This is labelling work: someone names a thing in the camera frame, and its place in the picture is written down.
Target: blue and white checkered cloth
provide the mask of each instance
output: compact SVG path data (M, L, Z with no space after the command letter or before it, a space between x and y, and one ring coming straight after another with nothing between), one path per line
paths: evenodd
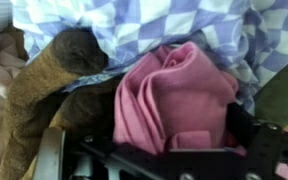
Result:
M240 83L238 99L250 112L252 96L288 64L288 0L12 0L14 26L25 32L31 62L69 27L91 28L108 54L107 69L67 91L127 72L162 44L193 41Z

